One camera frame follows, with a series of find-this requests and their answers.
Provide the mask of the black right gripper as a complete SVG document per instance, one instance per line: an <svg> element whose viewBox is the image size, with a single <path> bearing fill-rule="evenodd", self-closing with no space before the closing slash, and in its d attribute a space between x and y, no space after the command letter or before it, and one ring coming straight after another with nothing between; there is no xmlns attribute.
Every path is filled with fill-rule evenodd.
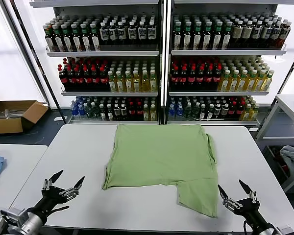
<svg viewBox="0 0 294 235"><path fill-rule="evenodd" d="M241 179L238 180L245 193L249 196L246 199L234 201L229 198L224 189L218 185L222 204L235 215L242 216L245 221L243 222L244 233L247 232L246 226L248 225L253 233L274 233L275 227L268 223L263 216L259 213L260 202L257 199L257 192L253 191Z"/></svg>

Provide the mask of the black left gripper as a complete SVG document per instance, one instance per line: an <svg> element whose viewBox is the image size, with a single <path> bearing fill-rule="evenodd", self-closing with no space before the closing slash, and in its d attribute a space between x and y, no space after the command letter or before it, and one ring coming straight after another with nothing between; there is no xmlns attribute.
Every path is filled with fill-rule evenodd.
<svg viewBox="0 0 294 235"><path fill-rule="evenodd" d="M42 198L34 207L27 209L28 212L38 216L43 222L47 222L47 219L51 214L69 208L69 206L63 206L55 209L58 204L66 204L68 201L79 195L79 189L82 187L82 183L85 179L84 176L69 189L52 186L62 173L63 170L53 174L49 179L44 180L42 186Z"/></svg>

